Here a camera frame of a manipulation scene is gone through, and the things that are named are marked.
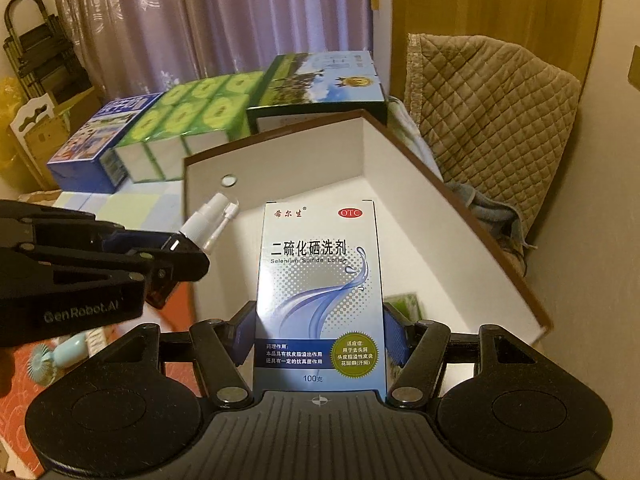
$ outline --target open box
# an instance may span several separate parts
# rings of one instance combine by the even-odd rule
[[[187,158],[187,218],[220,190],[228,174],[238,180],[228,192],[241,213],[218,239],[208,275],[193,287],[197,319],[229,319],[255,300],[265,202],[304,198],[339,205],[371,199],[384,296],[415,293],[422,317],[452,332],[477,333],[480,325],[493,323],[533,343],[551,328],[524,280],[463,203],[362,110]],[[449,381],[472,372],[467,367],[456,373]]]

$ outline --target selenium sulfide lotion box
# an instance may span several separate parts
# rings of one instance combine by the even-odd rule
[[[386,396],[374,203],[268,203],[258,276],[254,391]]]

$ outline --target purple curtain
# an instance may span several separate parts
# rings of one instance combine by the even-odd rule
[[[278,54],[370,50],[369,0],[56,0],[110,98],[265,69]]]

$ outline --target blue box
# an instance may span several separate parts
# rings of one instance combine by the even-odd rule
[[[127,170],[113,147],[161,96],[149,94],[112,101],[89,119],[47,163],[60,189],[115,192]]]

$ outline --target stack of boxes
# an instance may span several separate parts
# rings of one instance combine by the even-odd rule
[[[186,156],[249,136],[245,109],[261,78],[222,75],[169,90],[116,147],[132,181],[181,179]]]

